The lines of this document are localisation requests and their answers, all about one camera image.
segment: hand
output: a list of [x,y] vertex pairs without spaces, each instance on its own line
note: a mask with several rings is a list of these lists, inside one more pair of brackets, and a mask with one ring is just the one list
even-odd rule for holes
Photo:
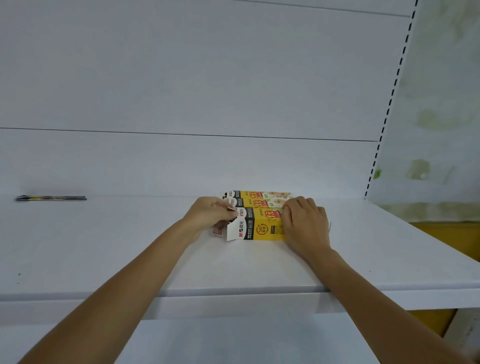
[[285,202],[282,223],[287,245],[307,263],[331,251],[327,214],[312,198],[300,196]]
[[198,238],[198,235],[203,230],[238,216],[237,211],[230,211],[228,207],[234,208],[227,200],[217,197],[200,197],[190,207],[190,210],[188,210],[182,220],[186,221],[188,226],[194,229]]

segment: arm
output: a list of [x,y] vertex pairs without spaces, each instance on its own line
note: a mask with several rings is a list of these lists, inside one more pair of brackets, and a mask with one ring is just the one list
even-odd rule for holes
[[330,247],[323,207],[297,197],[284,205],[287,244],[340,301],[382,364],[471,364],[354,271]]
[[185,217],[56,325],[19,364],[113,363],[184,250],[200,233],[237,215],[201,197]]

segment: right hand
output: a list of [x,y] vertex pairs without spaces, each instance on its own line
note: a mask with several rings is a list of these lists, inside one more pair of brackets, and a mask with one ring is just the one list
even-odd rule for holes
[[307,263],[313,264],[332,250],[327,214],[312,198],[300,196],[285,202],[282,223],[287,245]]

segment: left hand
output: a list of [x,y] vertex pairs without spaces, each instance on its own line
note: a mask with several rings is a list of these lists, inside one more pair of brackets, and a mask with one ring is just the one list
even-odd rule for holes
[[229,221],[238,216],[237,211],[230,211],[233,207],[227,200],[218,197],[200,197],[185,214],[184,220],[189,227],[196,231],[196,236],[220,221]]

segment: forearm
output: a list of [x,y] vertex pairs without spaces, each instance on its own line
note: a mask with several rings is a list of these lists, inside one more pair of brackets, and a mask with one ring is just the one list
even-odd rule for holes
[[471,363],[330,250],[312,263],[383,364]]
[[53,328],[20,363],[113,363],[192,235],[182,222],[166,230]]

